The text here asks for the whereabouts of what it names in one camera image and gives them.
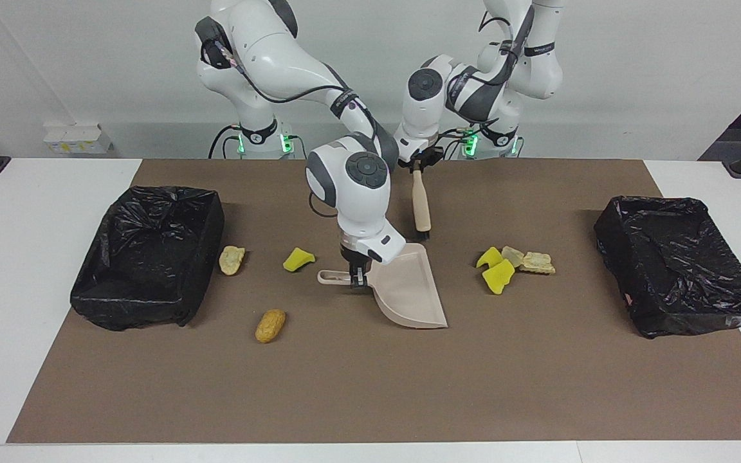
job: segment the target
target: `peanut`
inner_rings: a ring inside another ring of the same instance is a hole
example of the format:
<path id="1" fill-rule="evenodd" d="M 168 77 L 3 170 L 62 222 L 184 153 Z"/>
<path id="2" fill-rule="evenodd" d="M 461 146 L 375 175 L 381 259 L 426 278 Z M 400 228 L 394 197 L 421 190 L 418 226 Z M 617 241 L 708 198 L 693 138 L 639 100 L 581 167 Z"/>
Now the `peanut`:
<path id="1" fill-rule="evenodd" d="M 285 313 L 279 309 L 267 311 L 259 325 L 256 326 L 256 340 L 260 343 L 269 343 L 276 338 L 282 326 L 285 325 Z"/>

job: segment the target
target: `yellow sponge piece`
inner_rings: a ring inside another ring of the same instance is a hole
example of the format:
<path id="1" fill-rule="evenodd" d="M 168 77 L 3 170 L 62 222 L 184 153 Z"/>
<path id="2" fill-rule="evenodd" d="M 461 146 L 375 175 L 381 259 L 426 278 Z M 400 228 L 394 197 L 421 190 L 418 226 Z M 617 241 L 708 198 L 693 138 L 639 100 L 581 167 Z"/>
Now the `yellow sponge piece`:
<path id="1" fill-rule="evenodd" d="M 502 253 L 499 252 L 497 248 L 491 246 L 491 248 L 486 250 L 485 254 L 477 260 L 476 267 L 478 269 L 479 267 L 488 264 L 488 269 L 493 269 L 496 264 L 499 264 L 503 260 L 505 260 L 505 258 L 502 257 Z"/>
<path id="2" fill-rule="evenodd" d="M 511 282 L 511 277 L 516 272 L 517 270 L 514 269 L 511 261 L 503 260 L 499 264 L 496 264 L 496 266 L 482 272 L 482 277 L 485 278 L 485 282 L 491 288 L 492 293 L 502 294 L 502 290 Z"/>
<path id="3" fill-rule="evenodd" d="M 316 262 L 316 257 L 314 255 L 306 250 L 293 248 L 293 252 L 291 252 L 291 255 L 285 259 L 285 263 L 282 264 L 282 267 L 285 267 L 285 270 L 288 270 L 288 272 L 296 272 L 296 270 L 300 269 L 301 266 L 305 266 L 305 264 L 311 262 Z"/>

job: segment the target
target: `wooden handle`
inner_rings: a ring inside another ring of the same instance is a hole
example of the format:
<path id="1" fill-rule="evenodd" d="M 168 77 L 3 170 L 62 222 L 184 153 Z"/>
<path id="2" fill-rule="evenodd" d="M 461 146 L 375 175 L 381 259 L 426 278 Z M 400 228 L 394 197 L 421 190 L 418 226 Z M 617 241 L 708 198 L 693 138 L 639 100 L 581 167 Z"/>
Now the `wooden handle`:
<path id="1" fill-rule="evenodd" d="M 414 170 L 414 222 L 418 232 L 430 231 L 430 209 L 427 207 L 427 192 L 421 181 L 421 170 Z"/>

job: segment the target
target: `white table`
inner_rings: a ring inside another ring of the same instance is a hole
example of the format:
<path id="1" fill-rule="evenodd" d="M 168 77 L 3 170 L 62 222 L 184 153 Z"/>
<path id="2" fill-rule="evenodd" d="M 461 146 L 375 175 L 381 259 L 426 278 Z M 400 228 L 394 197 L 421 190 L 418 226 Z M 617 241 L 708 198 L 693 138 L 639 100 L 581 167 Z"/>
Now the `white table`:
<path id="1" fill-rule="evenodd" d="M 14 159 L 0 174 L 0 461 L 741 463 L 741 442 L 5 445 L 68 313 L 96 226 L 140 162 Z M 708 205 L 741 260 L 741 181 L 718 163 L 646 164 L 664 196 Z"/>

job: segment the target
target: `white wall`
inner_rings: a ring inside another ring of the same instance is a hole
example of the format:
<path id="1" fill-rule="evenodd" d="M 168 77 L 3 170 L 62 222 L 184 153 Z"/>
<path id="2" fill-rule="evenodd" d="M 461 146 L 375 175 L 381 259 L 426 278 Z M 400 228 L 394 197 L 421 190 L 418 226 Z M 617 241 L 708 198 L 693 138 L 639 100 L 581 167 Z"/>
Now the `white wall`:
<path id="1" fill-rule="evenodd" d="M 209 0 L 0 0 L 0 152 L 50 156 L 45 122 L 99 122 L 123 156 L 200 156 L 232 108 L 194 75 Z M 476 0 L 291 0 L 299 41 L 385 123 L 438 53 L 475 62 Z M 565 84 L 528 102 L 528 156 L 695 159 L 741 112 L 741 2 L 571 0 L 556 49 Z M 291 123 L 332 123 L 285 105 Z M 446 125 L 457 123 L 447 117 Z"/>

